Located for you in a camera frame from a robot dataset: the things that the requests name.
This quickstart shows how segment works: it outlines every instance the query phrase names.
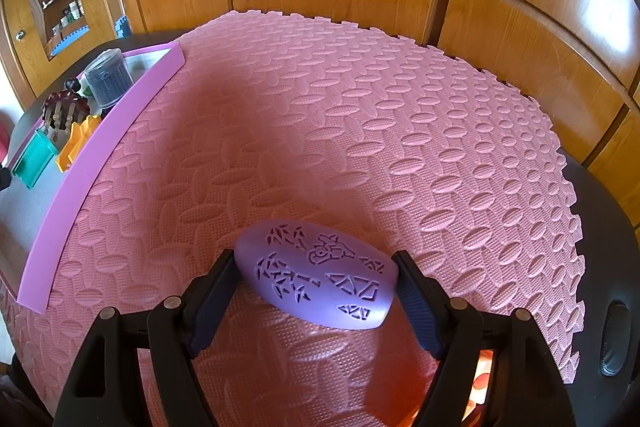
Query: black oval button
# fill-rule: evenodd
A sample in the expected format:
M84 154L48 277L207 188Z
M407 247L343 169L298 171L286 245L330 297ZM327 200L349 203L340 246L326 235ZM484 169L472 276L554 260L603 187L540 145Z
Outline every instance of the black oval button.
M612 302L602 332L600 350L600 372L613 377L625 365L626 353L631 340L631 313L621 302Z

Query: purple tray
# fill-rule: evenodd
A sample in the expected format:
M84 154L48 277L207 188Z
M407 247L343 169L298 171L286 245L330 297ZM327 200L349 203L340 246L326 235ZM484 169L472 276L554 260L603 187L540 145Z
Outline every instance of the purple tray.
M158 44L124 53L125 57L131 57L166 49L169 51L140 76L113 107L109 117L98 126L62 180L31 246L22 272L17 295L17 301L21 305L44 313L66 238L84 198L129 127L185 63L178 42Z

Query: foam mat tile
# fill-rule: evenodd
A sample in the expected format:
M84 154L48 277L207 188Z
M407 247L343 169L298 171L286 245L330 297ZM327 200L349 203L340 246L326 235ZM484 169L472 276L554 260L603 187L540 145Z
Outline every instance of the foam mat tile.
M271 217L334 227L389 254L404 248L478 309L527 307L573 380L580 219L534 100L436 48L323 18L231 12L179 41L186 64L98 176L47 312L2 293L50 411L101 308L133 312L180 294ZM165 425L148 355L141 364L154 425ZM378 329L332 330L242 284L194 367L222 427L359 427L396 425L436 363L397 301Z

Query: screw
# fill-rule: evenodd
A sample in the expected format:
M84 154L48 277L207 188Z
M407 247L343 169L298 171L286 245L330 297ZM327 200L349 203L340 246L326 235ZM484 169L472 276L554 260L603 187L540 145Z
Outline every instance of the screw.
M164 307L168 310L175 310L178 306L180 306L180 304L182 304L182 301L175 295L173 297L167 297L164 300Z
M523 322L527 322L531 318L531 313L524 308L518 308L516 310L516 317Z
M116 314L116 310L111 306L107 306L106 308L102 308L100 310L100 318L104 321L108 321L115 314Z
M453 297L449 300L449 305L455 310L465 310L468 302L465 301L462 297Z

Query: teal container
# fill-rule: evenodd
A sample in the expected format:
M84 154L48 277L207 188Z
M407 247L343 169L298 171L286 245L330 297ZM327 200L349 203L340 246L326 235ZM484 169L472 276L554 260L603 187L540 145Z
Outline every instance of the teal container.
M57 154L56 146L41 129L36 129L11 172L20 178L27 188L33 188L47 164Z

